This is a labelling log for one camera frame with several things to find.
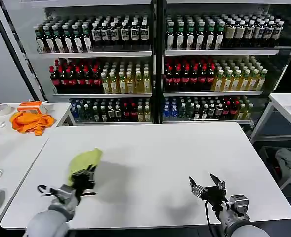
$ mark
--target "yellow-green cloth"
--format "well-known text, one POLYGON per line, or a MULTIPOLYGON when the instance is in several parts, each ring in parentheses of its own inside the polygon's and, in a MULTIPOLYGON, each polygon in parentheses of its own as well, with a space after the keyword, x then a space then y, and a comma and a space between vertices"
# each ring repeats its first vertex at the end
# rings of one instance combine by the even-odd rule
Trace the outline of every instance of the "yellow-green cloth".
POLYGON ((70 172, 68 176, 69 185, 71 186, 73 184, 72 175, 74 173, 82 169, 87 169, 90 165, 98 165, 101 159, 101 155, 102 151, 98 148, 95 148, 93 151, 80 153, 79 155, 75 156, 70 163, 70 172))

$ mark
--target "shelf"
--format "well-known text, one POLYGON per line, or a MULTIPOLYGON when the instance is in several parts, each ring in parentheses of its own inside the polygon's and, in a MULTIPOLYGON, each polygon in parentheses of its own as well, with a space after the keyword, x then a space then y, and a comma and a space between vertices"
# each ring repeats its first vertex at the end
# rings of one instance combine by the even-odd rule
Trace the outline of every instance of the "shelf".
POLYGON ((75 126, 144 125, 152 122, 76 122, 75 126))
POLYGON ((291 0, 184 0, 179 2, 178 0, 167 0, 168 4, 196 4, 196 3, 246 3, 246 4, 289 4, 291 5, 291 0))
POLYGON ((164 97, 175 96, 228 96, 228 95, 260 95, 262 90, 250 91, 202 91, 202 92, 166 92, 164 97))
POLYGON ((42 53, 40 58, 119 58, 119 57, 151 57, 152 51, 135 52, 91 52, 91 53, 42 53))
POLYGON ((140 94, 53 94, 55 99, 84 99, 84 98, 150 98, 151 93, 140 94))
POLYGON ((279 49, 166 50, 165 56, 275 55, 279 49))
POLYGON ((21 0, 23 6, 47 8, 70 6, 148 5, 150 0, 21 0))

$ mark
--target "white table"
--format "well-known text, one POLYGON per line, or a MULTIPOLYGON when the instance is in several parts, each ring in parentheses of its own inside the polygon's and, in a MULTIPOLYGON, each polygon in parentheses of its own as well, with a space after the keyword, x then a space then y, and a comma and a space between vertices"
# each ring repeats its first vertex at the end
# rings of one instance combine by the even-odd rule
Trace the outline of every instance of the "white table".
MULTIPOLYGON (((254 143, 259 136, 261 130, 267 123, 270 115, 274 111, 274 109, 278 110, 285 119, 291 124, 291 94, 275 94, 272 93, 269 95, 271 102, 267 105, 262 117, 258 121, 252 135, 251 142, 254 143)), ((287 184, 291 182, 291 170, 288 175, 285 175, 280 182, 278 183, 280 188, 283 189, 287 184)))
POLYGON ((0 189, 5 190, 5 201, 0 209, 0 221, 30 167, 47 142, 50 132, 69 116, 71 106, 70 103, 46 103, 48 113, 56 121, 51 128, 45 129, 43 136, 36 137, 34 133, 20 134, 11 128, 9 118, 16 112, 15 108, 19 104, 10 105, 14 108, 12 112, 0 116, 0 122, 4 121, 6 124, 4 128, 0 129, 0 170, 3 172, 0 177, 0 189))
MULTIPOLYGON (((39 184, 60 187, 79 153, 100 148, 95 196, 82 198, 73 230, 207 224, 204 202, 190 191, 189 175, 214 185, 226 181, 227 197, 249 198, 251 221, 291 218, 291 207, 251 143, 234 122, 58 127, 51 134, 1 226, 23 229, 47 210, 39 184)), ((219 223, 209 207, 211 223, 219 223)))

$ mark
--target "orange cloth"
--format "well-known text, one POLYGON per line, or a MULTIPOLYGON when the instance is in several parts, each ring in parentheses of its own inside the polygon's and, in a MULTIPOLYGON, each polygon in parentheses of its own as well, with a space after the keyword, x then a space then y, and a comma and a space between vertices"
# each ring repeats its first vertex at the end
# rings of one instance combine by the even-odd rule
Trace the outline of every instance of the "orange cloth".
POLYGON ((42 136, 46 127, 54 124, 54 118, 51 115, 33 114, 30 112, 16 112, 10 120, 12 128, 20 133, 34 132, 36 136, 42 136))

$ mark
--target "bottle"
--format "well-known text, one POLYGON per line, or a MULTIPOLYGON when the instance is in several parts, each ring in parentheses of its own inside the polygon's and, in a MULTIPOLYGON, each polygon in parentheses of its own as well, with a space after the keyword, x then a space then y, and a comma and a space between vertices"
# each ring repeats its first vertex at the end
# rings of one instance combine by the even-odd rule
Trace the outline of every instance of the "bottle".
POLYGON ((83 39, 85 42, 85 46, 87 49, 87 52, 92 52, 92 36, 91 33, 89 32, 89 27, 87 24, 82 24, 82 29, 83 29, 83 39))
POLYGON ((229 91, 237 91, 240 78, 241 78, 241 70, 237 69, 235 71, 234 76, 232 77, 229 91))
POLYGON ((208 104, 204 104, 203 111, 202 111, 202 115, 201 115, 201 120, 205 120, 207 118, 207 115, 208 115, 208 107, 209 107, 208 104))
POLYGON ((222 41, 223 41, 223 35, 224 35, 224 26, 225 26, 225 22, 224 21, 220 21, 219 22, 219 26, 218 26, 218 31, 217 31, 216 36, 215 36, 214 49, 220 49, 221 48, 222 41))
POLYGON ((235 33, 234 33, 234 47, 238 48, 241 47, 241 40, 245 31, 245 21, 242 20, 236 25, 235 33))
POLYGON ((144 81, 145 93, 151 93, 152 92, 151 81, 150 81, 150 75, 149 75, 148 70, 144 71, 143 73, 143 81, 144 81))
POLYGON ((50 27, 43 26, 43 30, 45 32, 45 41, 48 45, 48 53, 55 53, 55 49, 57 48, 56 43, 53 41, 53 37, 51 35, 50 27))
POLYGON ((38 44, 38 53, 46 53, 47 43, 45 37, 41 34, 38 26, 33 26, 36 33, 36 41, 38 44))
POLYGON ((226 26, 226 32, 225 32, 225 39, 224 39, 224 48, 231 48, 233 46, 233 37, 235 33, 235 21, 231 21, 226 26))
POLYGON ((215 22, 214 21, 210 21, 209 22, 209 28, 208 28, 208 32, 206 34, 207 37, 207 41, 206 41, 206 50, 210 50, 212 49, 212 43, 213 43, 213 38, 214 38, 214 26, 215 26, 215 22))
POLYGON ((250 69, 246 69, 244 71, 244 74, 240 77, 240 81, 238 83, 238 91, 245 91, 247 84, 249 82, 249 74, 250 74, 250 69))
POLYGON ((283 31, 283 24, 284 24, 283 21, 279 21, 279 23, 274 27, 270 41, 271 47, 278 46, 278 39, 280 37, 281 32, 283 31))
POLYGON ((196 50, 203 49, 203 41, 204 41, 204 35, 205 35, 205 22, 199 21, 198 22, 198 33, 197 33, 197 39, 196 39, 196 50))
POLYGON ((168 32, 166 34, 166 48, 172 50, 174 45, 174 22, 168 23, 168 32))
POLYGON ((186 50, 191 50, 192 49, 192 45, 194 42, 194 25, 195 22, 190 21, 188 23, 188 32, 187 32, 187 43, 186 43, 186 50))

